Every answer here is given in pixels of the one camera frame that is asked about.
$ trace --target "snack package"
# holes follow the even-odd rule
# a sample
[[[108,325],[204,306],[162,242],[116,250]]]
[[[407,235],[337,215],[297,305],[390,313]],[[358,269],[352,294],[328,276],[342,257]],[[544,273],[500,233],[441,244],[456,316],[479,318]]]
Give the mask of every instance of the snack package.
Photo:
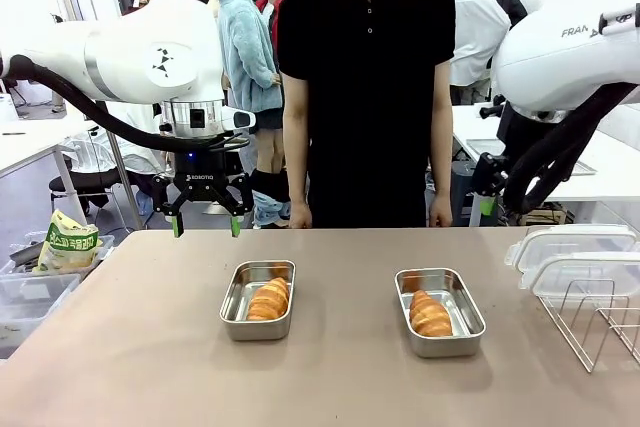
[[[68,273],[89,267],[99,243],[95,225],[80,225],[56,210],[33,272]]]

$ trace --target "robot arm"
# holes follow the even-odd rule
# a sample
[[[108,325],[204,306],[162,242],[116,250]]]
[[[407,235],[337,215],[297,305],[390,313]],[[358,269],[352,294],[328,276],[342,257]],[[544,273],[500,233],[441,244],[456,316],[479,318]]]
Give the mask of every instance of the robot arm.
[[[507,100],[498,130],[505,150],[481,156],[476,193],[504,189],[508,209],[533,210],[569,179],[600,120],[638,86],[640,4],[615,2],[551,4],[509,32],[493,64]]]
[[[252,113],[224,104],[215,19],[197,0],[151,0],[111,23],[66,22],[36,38],[0,45],[0,78],[51,88],[106,130],[150,149],[175,152],[178,200],[154,199],[180,234],[186,200],[218,201],[232,216],[253,207],[246,176],[229,180],[224,153],[248,144],[229,131],[255,125]],[[160,103],[165,135],[142,132],[94,101]],[[168,181],[156,179],[163,189]],[[242,200],[227,190],[237,187]]]

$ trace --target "man's hand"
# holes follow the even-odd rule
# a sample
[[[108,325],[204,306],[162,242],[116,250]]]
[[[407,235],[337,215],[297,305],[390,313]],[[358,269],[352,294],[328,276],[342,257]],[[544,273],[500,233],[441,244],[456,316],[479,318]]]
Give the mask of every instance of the man's hand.
[[[311,228],[311,209],[309,209],[306,202],[291,202],[291,220],[289,220],[289,228]]]
[[[452,223],[453,215],[451,215],[449,194],[436,194],[429,211],[429,227],[451,227]]]

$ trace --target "metal tray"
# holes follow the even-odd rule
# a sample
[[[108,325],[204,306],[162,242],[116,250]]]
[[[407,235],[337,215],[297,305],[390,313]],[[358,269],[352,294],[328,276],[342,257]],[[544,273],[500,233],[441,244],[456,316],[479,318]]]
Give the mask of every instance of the metal tray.
[[[289,308],[276,320],[247,321],[249,302],[256,290],[282,277],[289,287]],[[296,267],[288,260],[261,260],[240,264],[231,279],[220,318],[233,340],[277,340],[289,333]]]
[[[396,274],[396,288],[407,324],[411,348],[419,357],[457,357],[473,355],[487,326],[460,274],[451,269],[403,270]],[[453,336],[424,337],[409,322],[413,294],[424,290],[440,302],[451,317]]]

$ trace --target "person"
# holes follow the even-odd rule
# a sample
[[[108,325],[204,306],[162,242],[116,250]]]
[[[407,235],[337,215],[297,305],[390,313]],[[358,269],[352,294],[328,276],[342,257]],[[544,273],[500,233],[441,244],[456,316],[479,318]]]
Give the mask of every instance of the person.
[[[283,1],[290,227],[425,227],[429,159],[451,225],[454,45],[454,0]]]
[[[455,105],[485,102],[491,87],[488,66],[511,22],[496,0],[455,0],[456,47],[451,61]]]

